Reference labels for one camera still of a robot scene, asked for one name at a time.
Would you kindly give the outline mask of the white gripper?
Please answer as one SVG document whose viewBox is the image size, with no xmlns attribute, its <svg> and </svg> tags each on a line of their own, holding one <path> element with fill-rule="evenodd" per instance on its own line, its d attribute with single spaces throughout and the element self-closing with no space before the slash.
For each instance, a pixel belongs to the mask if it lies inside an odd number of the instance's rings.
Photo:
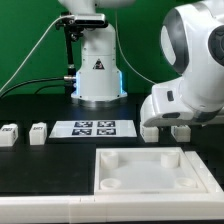
<svg viewBox="0 0 224 224">
<path fill-rule="evenodd" d="M 140 125 L 143 127 L 224 124 L 224 107 L 217 113 L 200 114 L 180 98 L 181 80 L 156 84 L 140 109 Z"/>
</svg>

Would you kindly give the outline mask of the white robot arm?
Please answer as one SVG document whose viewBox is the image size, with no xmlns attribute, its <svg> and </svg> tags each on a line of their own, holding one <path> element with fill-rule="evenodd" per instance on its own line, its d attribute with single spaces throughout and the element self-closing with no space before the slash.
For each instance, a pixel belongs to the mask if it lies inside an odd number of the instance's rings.
<svg viewBox="0 0 224 224">
<path fill-rule="evenodd" d="M 115 30 L 98 8 L 120 8 L 136 0 L 58 0 L 83 35 L 82 66 L 73 101 L 108 106 L 127 96 L 116 67 Z M 180 76 L 155 84 L 140 109 L 144 127 L 224 121 L 224 0 L 201 0 L 171 9 L 160 46 Z"/>
</svg>

